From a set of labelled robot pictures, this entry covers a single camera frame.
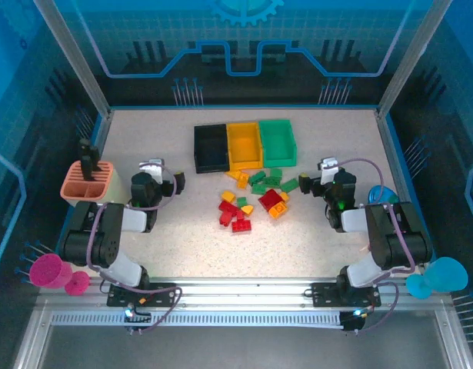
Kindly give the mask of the black controller board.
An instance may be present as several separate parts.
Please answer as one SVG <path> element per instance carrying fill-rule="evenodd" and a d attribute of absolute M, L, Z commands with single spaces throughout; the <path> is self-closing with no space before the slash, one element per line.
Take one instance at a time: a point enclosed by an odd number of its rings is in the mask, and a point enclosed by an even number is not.
<path fill-rule="evenodd" d="M 339 313 L 339 323 L 342 326 L 342 330 L 346 332 L 360 331 L 366 322 L 366 318 L 374 312 L 374 308 L 361 307 L 356 308 L 353 311 L 341 311 Z"/>
<path fill-rule="evenodd" d="M 125 323 L 150 323 L 152 320 L 152 316 L 150 313 L 140 312 L 136 309 L 136 307 L 132 304 L 127 306 L 124 311 L 124 322 Z M 133 335 L 136 331 L 141 330 L 140 326 L 125 326 L 125 329 L 130 335 Z"/>

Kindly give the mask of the magenta goblet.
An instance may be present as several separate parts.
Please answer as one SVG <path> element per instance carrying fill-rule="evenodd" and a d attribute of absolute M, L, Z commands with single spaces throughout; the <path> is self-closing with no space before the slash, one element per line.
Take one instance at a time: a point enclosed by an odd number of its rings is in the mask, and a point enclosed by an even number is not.
<path fill-rule="evenodd" d="M 84 271 L 74 271 L 72 265 L 56 254 L 44 254 L 29 271 L 30 282 L 39 288 L 64 289 L 69 296 L 81 296 L 90 286 L 90 277 Z"/>

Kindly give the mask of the salmon knife block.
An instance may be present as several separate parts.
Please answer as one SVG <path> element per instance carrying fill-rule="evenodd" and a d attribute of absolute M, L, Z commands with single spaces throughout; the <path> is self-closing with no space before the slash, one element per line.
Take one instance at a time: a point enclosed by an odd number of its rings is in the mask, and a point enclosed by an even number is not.
<path fill-rule="evenodd" d="M 92 172 L 93 181 L 86 181 L 81 162 L 75 161 L 62 183 L 60 196 L 73 207 L 80 201 L 127 204 L 130 192 L 114 165 L 109 161 L 100 161 L 98 166 L 101 170 Z"/>

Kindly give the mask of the green plastic bin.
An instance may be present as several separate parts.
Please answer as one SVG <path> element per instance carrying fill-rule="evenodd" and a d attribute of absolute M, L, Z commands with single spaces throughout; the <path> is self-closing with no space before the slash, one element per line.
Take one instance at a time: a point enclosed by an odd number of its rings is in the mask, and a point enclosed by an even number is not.
<path fill-rule="evenodd" d="M 293 167 L 297 164 L 297 145 L 288 119 L 262 120 L 259 123 L 265 168 Z"/>

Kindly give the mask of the black plastic bin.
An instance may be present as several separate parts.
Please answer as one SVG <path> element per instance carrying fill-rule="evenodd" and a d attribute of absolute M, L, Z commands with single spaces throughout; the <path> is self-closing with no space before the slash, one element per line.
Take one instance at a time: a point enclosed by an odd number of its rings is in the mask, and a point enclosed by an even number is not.
<path fill-rule="evenodd" d="M 229 170 L 226 124 L 194 127 L 194 160 L 197 174 Z"/>

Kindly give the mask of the orange-yellow lego brick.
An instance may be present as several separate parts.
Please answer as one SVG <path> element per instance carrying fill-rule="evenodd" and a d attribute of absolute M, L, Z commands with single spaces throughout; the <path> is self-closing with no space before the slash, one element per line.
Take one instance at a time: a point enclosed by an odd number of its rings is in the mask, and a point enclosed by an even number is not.
<path fill-rule="evenodd" d="M 273 207 L 271 207 L 268 210 L 268 213 L 273 219 L 279 219 L 287 211 L 288 211 L 287 204 L 284 201 L 280 201 L 279 203 L 277 203 Z"/>

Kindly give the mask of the light blue goblet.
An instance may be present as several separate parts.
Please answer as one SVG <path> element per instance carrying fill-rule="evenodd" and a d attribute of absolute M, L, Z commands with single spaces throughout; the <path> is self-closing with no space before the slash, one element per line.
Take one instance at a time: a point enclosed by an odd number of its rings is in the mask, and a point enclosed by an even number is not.
<path fill-rule="evenodd" d="M 412 274 L 406 279 L 410 295 L 426 299 L 433 292 L 450 293 L 460 291 L 468 285 L 465 267 L 453 258 L 442 257 L 430 263 L 423 275 Z"/>

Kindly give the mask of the aluminium frame post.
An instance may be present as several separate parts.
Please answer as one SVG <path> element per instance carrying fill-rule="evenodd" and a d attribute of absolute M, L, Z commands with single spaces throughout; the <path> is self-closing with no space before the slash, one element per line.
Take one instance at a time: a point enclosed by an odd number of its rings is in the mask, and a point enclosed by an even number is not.
<path fill-rule="evenodd" d="M 444 18 L 453 0 L 433 0 L 418 27 L 406 53 L 383 94 L 376 113 L 379 120 L 385 119 L 404 88 L 419 59 L 425 53 L 429 42 Z"/>
<path fill-rule="evenodd" d="M 98 113 L 103 118 L 109 118 L 110 105 L 54 0 L 33 0 L 33 2 Z"/>

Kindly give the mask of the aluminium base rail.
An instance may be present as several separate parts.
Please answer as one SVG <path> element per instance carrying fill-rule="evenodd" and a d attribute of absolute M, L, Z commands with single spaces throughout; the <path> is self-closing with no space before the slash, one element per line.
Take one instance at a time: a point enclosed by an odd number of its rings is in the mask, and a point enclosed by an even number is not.
<path fill-rule="evenodd" d="M 182 289 L 182 298 L 177 309 L 180 311 L 310 311 L 312 299 L 305 297 L 305 290 L 314 283 L 307 278 L 157 278 L 161 282 L 177 284 Z M 41 289 L 35 302 L 36 307 L 48 310 L 106 310 L 106 294 L 99 291 L 100 278 L 92 278 L 84 295 L 68 296 L 62 290 Z M 438 311 L 453 308 L 449 294 L 433 293 L 420 300 L 408 293 L 401 278 L 393 279 L 398 285 L 400 311 Z M 378 288 L 381 299 L 379 311 L 391 307 L 395 288 L 391 285 Z"/>

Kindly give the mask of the yellow plastic bin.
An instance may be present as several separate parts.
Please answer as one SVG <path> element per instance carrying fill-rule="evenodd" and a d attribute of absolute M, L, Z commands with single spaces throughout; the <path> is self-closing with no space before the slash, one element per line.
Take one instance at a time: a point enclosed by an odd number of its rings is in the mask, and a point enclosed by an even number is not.
<path fill-rule="evenodd" d="M 263 168 L 263 149 L 258 122 L 229 123 L 226 128 L 230 170 Z"/>

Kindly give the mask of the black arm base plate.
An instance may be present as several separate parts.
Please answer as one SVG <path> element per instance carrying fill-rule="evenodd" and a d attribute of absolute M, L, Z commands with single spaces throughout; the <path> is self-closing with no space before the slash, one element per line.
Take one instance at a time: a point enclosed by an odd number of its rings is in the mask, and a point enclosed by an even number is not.
<path fill-rule="evenodd" d="M 173 283 L 150 283 L 148 289 L 164 289 L 168 291 L 158 292 L 156 294 L 135 293 L 119 286 L 111 285 L 109 287 L 106 305 L 113 308 L 126 308 L 133 304 L 136 308 L 169 308 L 174 304 L 175 288 Z"/>
<path fill-rule="evenodd" d="M 337 283 L 314 283 L 311 285 L 311 298 L 315 308 L 366 308 L 381 307 L 377 288 L 353 288 Z"/>

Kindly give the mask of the clear blue glass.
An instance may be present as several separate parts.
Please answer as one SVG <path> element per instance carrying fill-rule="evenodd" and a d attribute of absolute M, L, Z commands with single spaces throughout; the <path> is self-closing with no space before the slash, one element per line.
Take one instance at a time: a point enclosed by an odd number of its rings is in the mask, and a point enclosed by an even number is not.
<path fill-rule="evenodd" d="M 397 194 L 390 188 L 381 185 L 376 185 L 368 193 L 368 203 L 384 203 L 388 202 L 390 204 L 395 204 L 399 202 L 399 197 Z"/>

